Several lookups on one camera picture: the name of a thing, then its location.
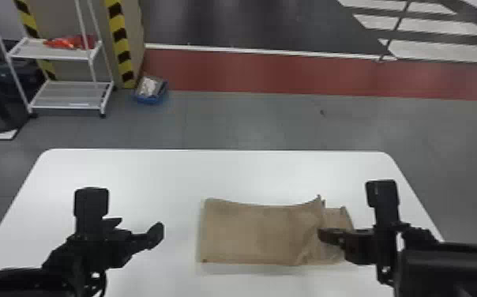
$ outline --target white table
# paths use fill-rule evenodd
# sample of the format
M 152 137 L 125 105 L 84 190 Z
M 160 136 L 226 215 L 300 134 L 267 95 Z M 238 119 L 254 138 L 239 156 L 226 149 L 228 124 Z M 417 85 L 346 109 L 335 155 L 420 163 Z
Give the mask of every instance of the white table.
M 287 205 L 321 194 L 346 205 L 356 227 L 370 227 L 364 183 L 395 179 L 403 220 L 438 230 L 396 166 L 382 152 L 72 150 L 45 152 L 0 225 L 0 269 L 39 266 L 73 233 L 73 192 L 110 191 L 109 216 L 146 231 L 157 220 L 165 240 L 108 272 L 107 297 L 392 296 L 373 266 L 256 267 L 196 263 L 202 200 Z

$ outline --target red floor stripe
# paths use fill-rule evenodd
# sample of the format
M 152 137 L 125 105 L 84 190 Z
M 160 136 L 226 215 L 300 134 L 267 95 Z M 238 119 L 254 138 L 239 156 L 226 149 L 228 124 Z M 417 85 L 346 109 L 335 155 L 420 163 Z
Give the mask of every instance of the red floor stripe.
M 143 70 L 183 91 L 477 100 L 477 64 L 147 50 Z

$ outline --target yellow and black striped pillar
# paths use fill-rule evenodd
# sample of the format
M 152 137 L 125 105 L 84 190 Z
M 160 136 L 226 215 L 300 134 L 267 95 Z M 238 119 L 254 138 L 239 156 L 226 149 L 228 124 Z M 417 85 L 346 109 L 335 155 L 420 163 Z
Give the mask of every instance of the yellow and black striped pillar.
M 107 8 L 110 32 L 113 37 L 113 50 L 117 59 L 118 71 L 123 88 L 135 88 L 136 77 L 133 71 L 130 42 L 126 31 L 126 22 L 122 12 L 122 0 L 104 0 Z
M 17 10 L 21 15 L 21 20 L 28 35 L 32 38 L 40 38 L 38 32 L 38 26 L 34 19 L 30 9 L 28 8 L 27 0 L 14 0 Z M 37 60 L 38 66 L 44 71 L 50 80 L 56 81 L 56 72 L 54 71 L 54 65 L 49 60 Z

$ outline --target dark floor area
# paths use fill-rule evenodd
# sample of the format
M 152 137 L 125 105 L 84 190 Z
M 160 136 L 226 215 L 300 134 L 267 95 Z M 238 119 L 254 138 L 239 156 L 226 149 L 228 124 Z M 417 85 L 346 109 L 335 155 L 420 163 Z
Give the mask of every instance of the dark floor area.
M 448 240 L 477 242 L 477 102 L 171 92 L 154 107 L 128 94 L 106 119 L 40 116 L 0 141 L 0 219 L 52 148 L 378 150 Z
M 338 1 L 144 0 L 141 9 L 148 43 L 387 53 Z

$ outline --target burlap cloth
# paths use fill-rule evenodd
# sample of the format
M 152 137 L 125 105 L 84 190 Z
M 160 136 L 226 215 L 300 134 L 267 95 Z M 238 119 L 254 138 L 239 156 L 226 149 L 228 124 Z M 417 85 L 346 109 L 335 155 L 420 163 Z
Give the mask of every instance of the burlap cloth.
M 347 210 L 326 209 L 320 198 L 301 205 L 248 205 L 205 200 L 199 259 L 228 264 L 326 265 L 344 259 L 338 246 L 317 238 L 320 227 L 353 229 Z

